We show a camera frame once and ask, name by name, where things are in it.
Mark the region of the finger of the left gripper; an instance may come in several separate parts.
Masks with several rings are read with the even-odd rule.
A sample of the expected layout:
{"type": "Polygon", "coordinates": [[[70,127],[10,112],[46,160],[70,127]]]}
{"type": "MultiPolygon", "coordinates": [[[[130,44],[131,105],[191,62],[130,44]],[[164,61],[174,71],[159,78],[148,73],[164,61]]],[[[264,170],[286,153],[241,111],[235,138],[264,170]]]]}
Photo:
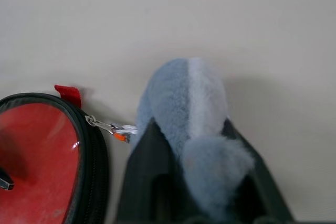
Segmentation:
{"type": "Polygon", "coordinates": [[[4,170],[0,170],[0,188],[4,190],[12,190],[14,188],[13,180],[4,170]]]}

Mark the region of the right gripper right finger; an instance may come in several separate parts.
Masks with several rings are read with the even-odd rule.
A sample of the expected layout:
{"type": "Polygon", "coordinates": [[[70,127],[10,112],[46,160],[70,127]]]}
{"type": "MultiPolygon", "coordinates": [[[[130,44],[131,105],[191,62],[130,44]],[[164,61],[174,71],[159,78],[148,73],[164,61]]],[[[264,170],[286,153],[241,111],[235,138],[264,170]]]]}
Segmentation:
{"type": "Polygon", "coordinates": [[[286,223],[294,218],[266,163],[254,147],[227,119],[222,134],[242,142],[252,155],[254,168],[244,178],[230,206],[233,219],[240,223],[286,223]]]}

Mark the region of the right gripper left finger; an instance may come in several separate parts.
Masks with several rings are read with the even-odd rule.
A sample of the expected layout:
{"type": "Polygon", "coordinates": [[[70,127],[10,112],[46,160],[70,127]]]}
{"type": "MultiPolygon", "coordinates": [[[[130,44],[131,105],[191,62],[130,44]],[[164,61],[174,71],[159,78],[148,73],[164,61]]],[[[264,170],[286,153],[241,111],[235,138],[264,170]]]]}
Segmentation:
{"type": "Polygon", "coordinates": [[[154,120],[129,157],[116,223],[185,223],[201,216],[154,120]]]}

